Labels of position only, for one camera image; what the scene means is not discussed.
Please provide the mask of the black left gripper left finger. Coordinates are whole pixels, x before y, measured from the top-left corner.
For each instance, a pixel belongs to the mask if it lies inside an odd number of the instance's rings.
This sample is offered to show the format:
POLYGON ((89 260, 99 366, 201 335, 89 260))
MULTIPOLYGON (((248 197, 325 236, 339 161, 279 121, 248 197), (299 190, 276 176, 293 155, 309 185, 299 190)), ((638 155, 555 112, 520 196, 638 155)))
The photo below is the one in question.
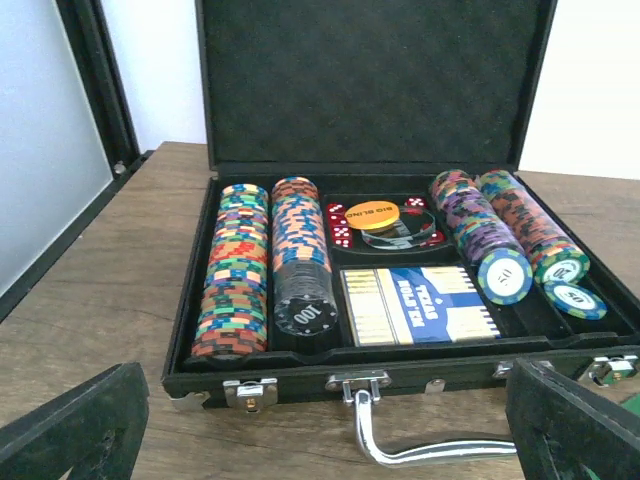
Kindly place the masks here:
POLYGON ((129 479, 148 417, 141 365, 114 365, 2 427, 1 477, 129 479))

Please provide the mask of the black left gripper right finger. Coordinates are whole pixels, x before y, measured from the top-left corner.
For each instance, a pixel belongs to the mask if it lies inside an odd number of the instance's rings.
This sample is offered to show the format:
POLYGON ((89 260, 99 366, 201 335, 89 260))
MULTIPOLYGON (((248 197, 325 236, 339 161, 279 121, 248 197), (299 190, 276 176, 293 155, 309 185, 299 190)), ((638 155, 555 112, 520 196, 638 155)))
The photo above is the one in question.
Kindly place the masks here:
POLYGON ((527 479, 639 477, 639 416, 540 362, 514 362, 506 416, 527 479))

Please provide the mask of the clear acrylic dealer button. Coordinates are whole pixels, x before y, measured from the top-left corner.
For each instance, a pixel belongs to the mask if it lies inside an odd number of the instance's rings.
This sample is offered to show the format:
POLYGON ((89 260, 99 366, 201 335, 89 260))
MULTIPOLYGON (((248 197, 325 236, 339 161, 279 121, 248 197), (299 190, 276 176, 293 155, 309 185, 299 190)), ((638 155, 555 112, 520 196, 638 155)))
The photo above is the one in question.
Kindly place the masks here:
POLYGON ((434 215, 425 208, 401 206, 399 218, 378 230, 363 230, 363 241, 382 250, 405 250, 421 246, 432 239, 436 228, 434 215))

